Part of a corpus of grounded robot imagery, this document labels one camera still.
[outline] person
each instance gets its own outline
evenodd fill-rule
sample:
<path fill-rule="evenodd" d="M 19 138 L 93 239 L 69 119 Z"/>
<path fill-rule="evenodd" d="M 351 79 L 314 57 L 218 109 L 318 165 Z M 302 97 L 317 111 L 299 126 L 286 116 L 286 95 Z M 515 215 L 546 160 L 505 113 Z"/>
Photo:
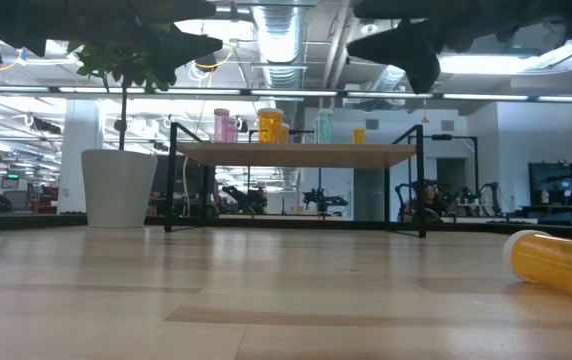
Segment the person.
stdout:
<path fill-rule="evenodd" d="M 437 189 L 433 185 L 424 187 L 424 204 L 426 209 L 434 211 L 439 216 L 444 215 L 446 212 L 446 205 L 437 196 Z"/>
<path fill-rule="evenodd" d="M 424 205 L 427 210 L 433 211 L 435 214 L 433 216 L 442 216 L 446 212 L 446 204 L 439 199 L 437 196 L 437 189 L 433 185 L 426 185 L 424 187 Z M 417 211 L 417 199 L 406 203 L 406 215 L 399 221 L 409 222 L 412 221 L 412 217 Z"/>

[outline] white planter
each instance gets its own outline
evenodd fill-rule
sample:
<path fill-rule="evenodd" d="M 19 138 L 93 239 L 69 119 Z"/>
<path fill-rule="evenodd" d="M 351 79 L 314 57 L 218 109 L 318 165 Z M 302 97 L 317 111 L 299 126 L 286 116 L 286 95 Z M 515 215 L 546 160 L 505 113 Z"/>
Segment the white planter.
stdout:
<path fill-rule="evenodd" d="M 88 225 L 144 226 L 157 158 L 131 151 L 86 150 L 82 168 Z"/>

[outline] plant stem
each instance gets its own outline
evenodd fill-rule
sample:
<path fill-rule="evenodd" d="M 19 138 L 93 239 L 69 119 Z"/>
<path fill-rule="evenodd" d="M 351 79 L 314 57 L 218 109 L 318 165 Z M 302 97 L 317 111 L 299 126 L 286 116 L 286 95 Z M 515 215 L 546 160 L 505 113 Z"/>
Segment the plant stem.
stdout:
<path fill-rule="evenodd" d="M 122 82 L 122 126 L 119 128 L 119 150 L 124 150 L 126 140 L 126 105 L 128 104 L 128 88 L 126 79 Z"/>

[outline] plastic container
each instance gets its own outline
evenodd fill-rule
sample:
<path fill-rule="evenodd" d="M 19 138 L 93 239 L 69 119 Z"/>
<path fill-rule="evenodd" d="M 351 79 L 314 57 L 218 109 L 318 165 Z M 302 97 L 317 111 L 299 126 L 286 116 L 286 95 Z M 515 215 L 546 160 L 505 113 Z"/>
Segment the plastic container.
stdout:
<path fill-rule="evenodd" d="M 290 142 L 290 125 L 282 124 L 281 144 L 288 144 Z"/>
<path fill-rule="evenodd" d="M 235 126 L 235 118 L 229 117 L 226 119 L 225 135 L 227 143 L 237 143 L 239 140 L 239 132 L 237 131 L 237 126 Z"/>
<path fill-rule="evenodd" d="M 315 131 L 318 144 L 330 144 L 333 141 L 333 110 L 320 109 L 317 112 Z"/>
<path fill-rule="evenodd" d="M 366 129 L 353 130 L 353 144 L 366 144 Z"/>
<path fill-rule="evenodd" d="M 506 242 L 504 262 L 522 280 L 572 294 L 572 240 L 520 231 Z"/>
<path fill-rule="evenodd" d="M 227 142 L 226 123 L 228 122 L 230 111 L 228 111 L 227 109 L 215 109 L 214 113 L 215 113 L 215 142 Z"/>
<path fill-rule="evenodd" d="M 261 109 L 259 117 L 259 142 L 261 144 L 277 144 L 281 141 L 284 112 L 279 109 Z"/>

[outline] pink container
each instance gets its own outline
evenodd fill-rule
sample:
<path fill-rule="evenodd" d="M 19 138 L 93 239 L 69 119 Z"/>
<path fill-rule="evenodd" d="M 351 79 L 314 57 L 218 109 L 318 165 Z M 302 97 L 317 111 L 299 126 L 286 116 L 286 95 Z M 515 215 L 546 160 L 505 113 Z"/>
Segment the pink container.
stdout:
<path fill-rule="evenodd" d="M 235 119 L 229 117 L 226 121 L 226 142 L 236 143 L 238 140 L 239 133 L 237 132 L 237 126 L 235 126 Z"/>
<path fill-rule="evenodd" d="M 226 139 L 228 117 L 230 112 L 226 109 L 215 109 L 215 142 L 228 142 Z"/>

